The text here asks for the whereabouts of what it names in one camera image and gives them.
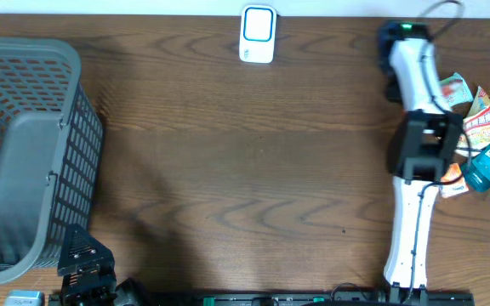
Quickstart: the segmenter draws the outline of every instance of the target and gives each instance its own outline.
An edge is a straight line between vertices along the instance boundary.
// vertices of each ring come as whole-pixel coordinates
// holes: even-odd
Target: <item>green connector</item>
[[[214,306],[214,297],[204,297],[203,306]]]

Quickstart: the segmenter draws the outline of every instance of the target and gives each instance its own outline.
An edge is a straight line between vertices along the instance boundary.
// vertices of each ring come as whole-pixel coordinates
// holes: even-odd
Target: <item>wooden tabletop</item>
[[[269,65],[237,17],[0,15],[0,36],[70,43],[107,119],[90,232],[150,290],[329,290],[382,279],[394,213],[385,148],[402,108],[376,66],[382,19],[279,18]],[[432,21],[432,26],[439,26]],[[441,77],[490,94],[490,20],[436,42]],[[430,289],[490,305],[490,190],[436,204]],[[0,286],[45,293],[55,269]]]

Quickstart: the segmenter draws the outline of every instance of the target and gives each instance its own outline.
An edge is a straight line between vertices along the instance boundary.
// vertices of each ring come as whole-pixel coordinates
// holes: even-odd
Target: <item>snack bag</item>
[[[440,86],[442,87],[443,97],[450,107],[474,100],[466,81],[457,72],[447,79],[440,81]]]
[[[470,108],[470,112],[464,119],[464,130],[470,139],[473,149],[483,149],[490,144],[490,98],[483,88],[477,89],[476,98]],[[459,148],[468,148],[466,138],[461,135]],[[468,156],[467,150],[456,150],[461,156]],[[473,156],[480,152],[471,152]]]
[[[442,177],[442,182],[450,182],[458,178],[460,174],[461,172],[458,163],[451,164],[451,166],[449,166],[449,168],[447,169],[446,174]],[[466,184],[466,181],[463,177],[454,184],[442,185],[440,193],[442,194],[443,198],[448,198],[450,196],[456,196],[461,193],[465,193],[468,190],[468,185]]]

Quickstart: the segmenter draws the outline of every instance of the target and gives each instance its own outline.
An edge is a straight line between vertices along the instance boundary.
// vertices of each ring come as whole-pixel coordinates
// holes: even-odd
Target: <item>orange and white package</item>
[[[472,149],[481,150],[490,144],[490,98],[481,87],[477,89],[474,103],[464,119],[464,131],[470,139]],[[460,136],[457,146],[468,148],[464,135]],[[468,156],[467,150],[456,150],[456,152],[461,156]]]
[[[451,166],[449,166],[449,169],[446,172],[446,175],[442,177],[442,182],[450,182],[458,178],[460,174],[461,171],[458,163],[451,164]],[[465,193],[468,190],[469,190],[468,185],[466,184],[466,181],[464,180],[463,177],[460,178],[460,180],[455,182],[454,184],[442,185],[442,189],[440,190],[440,193],[442,194],[443,198],[448,198],[450,196],[460,195],[461,193]]]

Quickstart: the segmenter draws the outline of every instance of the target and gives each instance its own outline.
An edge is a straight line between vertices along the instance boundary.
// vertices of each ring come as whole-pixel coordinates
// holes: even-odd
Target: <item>white wall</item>
[[[239,15],[250,3],[282,16],[414,17],[437,0],[0,0],[0,13]],[[490,18],[489,0],[463,0],[465,17]],[[450,17],[448,4],[432,17]]]

